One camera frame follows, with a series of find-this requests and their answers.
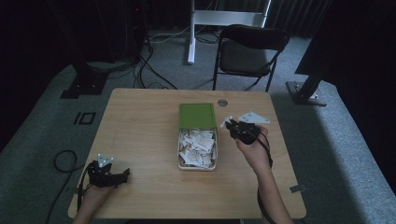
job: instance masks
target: wooden tabletop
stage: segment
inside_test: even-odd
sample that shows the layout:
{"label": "wooden tabletop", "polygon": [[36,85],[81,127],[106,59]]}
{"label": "wooden tabletop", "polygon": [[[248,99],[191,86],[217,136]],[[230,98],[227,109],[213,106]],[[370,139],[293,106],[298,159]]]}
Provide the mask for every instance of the wooden tabletop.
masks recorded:
{"label": "wooden tabletop", "polygon": [[[219,106],[226,100],[227,106]],[[214,171],[178,168],[179,104],[213,103],[218,123],[219,158]],[[114,189],[98,218],[261,218],[257,179],[229,131],[228,116],[248,111],[268,118],[273,173],[293,218],[305,216],[271,97],[252,91],[174,91],[115,89],[108,101],[87,164],[101,153],[113,157],[112,174],[131,168],[127,184]],[[68,214],[77,212],[77,195]]]}

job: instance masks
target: open box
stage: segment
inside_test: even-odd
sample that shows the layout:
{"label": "open box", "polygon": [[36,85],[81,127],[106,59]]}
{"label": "open box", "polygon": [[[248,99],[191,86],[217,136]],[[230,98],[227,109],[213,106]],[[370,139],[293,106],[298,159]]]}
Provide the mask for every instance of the open box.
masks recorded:
{"label": "open box", "polygon": [[218,130],[213,104],[180,104],[177,160],[181,170],[213,171]]}

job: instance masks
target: gray carpet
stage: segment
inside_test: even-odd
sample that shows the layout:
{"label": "gray carpet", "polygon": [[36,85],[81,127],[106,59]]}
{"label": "gray carpet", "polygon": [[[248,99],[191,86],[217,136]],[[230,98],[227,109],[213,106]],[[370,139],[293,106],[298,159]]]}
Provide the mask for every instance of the gray carpet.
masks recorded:
{"label": "gray carpet", "polygon": [[[197,42],[195,64],[187,65],[188,39],[174,38],[154,44],[149,64],[155,71],[183,90],[211,90],[216,45]],[[303,192],[307,216],[296,223],[395,223],[396,198],[378,169],[359,129],[350,117],[336,88],[321,82],[318,90],[325,107],[295,105],[287,81],[305,81],[294,71],[308,39],[293,37],[280,55],[269,90],[280,127],[289,150],[295,174]],[[149,55],[146,47],[143,56]],[[123,64],[92,63],[102,69]],[[45,223],[50,206],[68,174],[57,171],[53,158],[71,149],[78,156],[77,166],[89,154],[107,100],[114,88],[139,88],[134,70],[110,74],[102,95],[81,95],[60,99],[69,88],[75,71],[66,67],[50,83],[34,110],[0,154],[1,223]],[[146,87],[171,88],[148,68],[142,79]],[[263,91],[246,77],[219,77],[218,90]],[[78,113],[96,113],[93,123],[75,124]],[[70,169],[71,154],[58,158],[59,166]],[[51,214],[50,223],[71,223],[67,209],[81,170],[75,171]],[[125,220],[95,220],[92,223],[125,223]],[[260,223],[245,220],[246,224]]]}

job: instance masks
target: person's right hand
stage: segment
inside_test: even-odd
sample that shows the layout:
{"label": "person's right hand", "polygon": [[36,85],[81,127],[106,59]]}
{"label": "person's right hand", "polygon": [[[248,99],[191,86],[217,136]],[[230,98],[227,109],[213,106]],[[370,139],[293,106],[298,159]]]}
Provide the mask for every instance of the person's right hand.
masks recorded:
{"label": "person's right hand", "polygon": [[[261,129],[261,134],[259,134],[259,139],[269,148],[269,144],[263,134],[267,136],[268,130],[262,126],[258,126]],[[251,145],[246,145],[239,139],[235,139],[235,143],[239,150],[244,154],[248,164],[257,174],[265,171],[271,170],[270,163],[268,161],[268,155],[265,148],[257,140]]]}

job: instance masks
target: green lid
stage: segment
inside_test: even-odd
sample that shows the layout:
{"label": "green lid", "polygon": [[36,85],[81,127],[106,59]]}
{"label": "green lid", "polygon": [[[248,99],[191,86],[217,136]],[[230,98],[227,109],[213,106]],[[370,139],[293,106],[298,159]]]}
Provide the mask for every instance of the green lid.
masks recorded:
{"label": "green lid", "polygon": [[213,104],[180,104],[178,127],[216,128],[216,116]]}

